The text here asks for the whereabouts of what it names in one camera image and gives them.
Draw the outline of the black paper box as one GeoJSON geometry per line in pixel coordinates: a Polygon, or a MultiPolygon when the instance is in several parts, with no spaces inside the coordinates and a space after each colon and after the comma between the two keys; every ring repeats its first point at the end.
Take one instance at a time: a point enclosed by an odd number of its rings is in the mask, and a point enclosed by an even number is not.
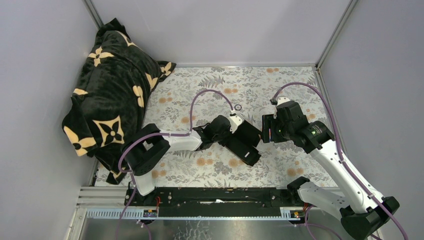
{"type": "Polygon", "coordinates": [[[244,121],[234,133],[230,133],[219,144],[252,167],[262,156],[256,149],[260,140],[261,131],[248,121],[244,121]]]}

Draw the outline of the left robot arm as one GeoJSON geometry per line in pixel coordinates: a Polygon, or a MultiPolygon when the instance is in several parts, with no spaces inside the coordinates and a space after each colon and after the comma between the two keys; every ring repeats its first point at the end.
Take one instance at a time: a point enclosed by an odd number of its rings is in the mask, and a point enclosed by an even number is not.
{"type": "Polygon", "coordinates": [[[152,171],[165,154],[177,151],[202,151],[214,143],[224,145],[236,136],[245,120],[238,114],[218,115],[212,122],[196,126],[188,133],[164,132],[150,123],[121,147],[121,160],[132,174],[136,199],[144,206],[155,200],[152,171]]]}

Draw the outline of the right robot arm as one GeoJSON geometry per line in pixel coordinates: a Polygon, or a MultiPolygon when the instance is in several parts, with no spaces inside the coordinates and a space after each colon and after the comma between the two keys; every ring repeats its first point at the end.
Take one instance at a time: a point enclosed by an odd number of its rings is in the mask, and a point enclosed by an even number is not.
{"type": "Polygon", "coordinates": [[[321,121],[309,122],[300,105],[286,97],[272,99],[273,114],[262,117],[264,143],[291,141],[316,160],[331,176],[343,195],[317,186],[306,177],[287,185],[287,201],[293,206],[314,205],[338,219],[355,240],[369,237],[400,207],[393,196],[385,197],[338,152],[336,138],[321,121]]]}

